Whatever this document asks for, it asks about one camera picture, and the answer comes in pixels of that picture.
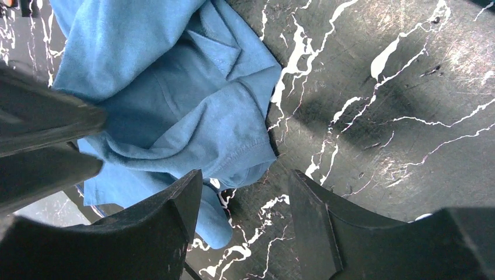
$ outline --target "blue garment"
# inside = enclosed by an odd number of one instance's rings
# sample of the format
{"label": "blue garment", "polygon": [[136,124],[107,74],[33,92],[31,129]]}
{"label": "blue garment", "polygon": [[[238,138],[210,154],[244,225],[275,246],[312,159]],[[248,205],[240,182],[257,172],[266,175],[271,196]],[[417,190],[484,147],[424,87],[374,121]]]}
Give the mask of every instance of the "blue garment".
{"label": "blue garment", "polygon": [[276,159],[264,120],[281,68],[224,0],[51,0],[67,37],[53,88],[103,107],[78,141],[103,159],[85,204],[129,207],[192,169],[207,183],[196,232],[232,236],[217,192],[256,182]]}

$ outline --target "blue towel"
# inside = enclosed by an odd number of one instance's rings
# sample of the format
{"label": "blue towel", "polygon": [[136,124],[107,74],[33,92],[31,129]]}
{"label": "blue towel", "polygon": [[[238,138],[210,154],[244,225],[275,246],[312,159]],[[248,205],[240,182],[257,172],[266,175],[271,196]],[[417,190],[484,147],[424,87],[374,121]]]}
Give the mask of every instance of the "blue towel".
{"label": "blue towel", "polygon": [[105,162],[85,204],[126,208],[201,169],[196,232],[226,246],[218,192],[256,182],[276,159],[264,121],[277,61],[224,0],[51,5],[67,37],[53,88],[109,114],[105,132],[78,141]]}

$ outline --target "marble table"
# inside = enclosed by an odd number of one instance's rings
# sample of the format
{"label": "marble table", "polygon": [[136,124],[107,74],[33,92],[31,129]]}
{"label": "marble table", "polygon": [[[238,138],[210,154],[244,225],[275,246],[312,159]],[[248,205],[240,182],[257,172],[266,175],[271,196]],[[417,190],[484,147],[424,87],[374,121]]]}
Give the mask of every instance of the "marble table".
{"label": "marble table", "polygon": [[[279,154],[262,180],[223,194],[234,238],[195,239],[204,279],[301,279],[291,169],[402,221],[495,205],[494,4],[467,0],[230,0],[283,65],[267,126]],[[64,52],[47,0],[10,11],[0,55],[49,84]]]}

